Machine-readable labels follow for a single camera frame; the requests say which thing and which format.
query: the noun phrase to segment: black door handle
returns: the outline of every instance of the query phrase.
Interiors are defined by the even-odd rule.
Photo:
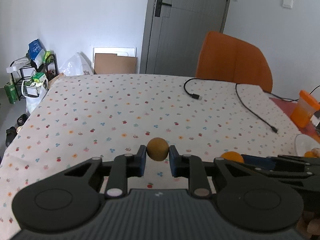
[[[160,17],[161,6],[163,6],[163,5],[170,6],[170,7],[172,6],[172,4],[170,4],[170,3],[165,3],[165,2],[162,2],[162,0],[157,0],[155,17]]]

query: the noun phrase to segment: chair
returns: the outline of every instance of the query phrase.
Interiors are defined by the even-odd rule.
[[[208,32],[199,55],[197,78],[259,85],[272,91],[266,58],[255,46],[228,35]]]

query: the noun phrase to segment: shoe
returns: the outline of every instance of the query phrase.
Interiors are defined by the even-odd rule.
[[[22,116],[20,116],[17,120],[18,126],[24,125],[24,123],[27,121],[27,119],[28,119],[28,116],[26,114],[23,114]]]
[[[13,139],[17,136],[17,130],[14,126],[10,127],[7,131],[7,138],[5,139],[5,146],[9,147]]]

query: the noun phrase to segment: white floral tablecloth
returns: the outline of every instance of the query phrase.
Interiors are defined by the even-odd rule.
[[[6,150],[0,166],[0,239],[19,230],[11,202],[23,187],[93,156],[104,161],[135,154],[141,144],[162,137],[180,154],[213,161],[227,151],[249,155],[293,154],[296,126],[260,87],[238,85],[250,108],[279,129],[278,134],[248,112],[235,84],[188,78],[116,74],[58,79]],[[129,188],[187,188],[173,178],[169,160],[147,159],[143,178]]]

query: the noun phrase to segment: jar with orange lid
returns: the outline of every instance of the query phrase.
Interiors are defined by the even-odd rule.
[[[304,128],[309,123],[313,114],[320,110],[320,104],[305,90],[301,90],[299,95],[299,101],[290,118],[296,126]]]

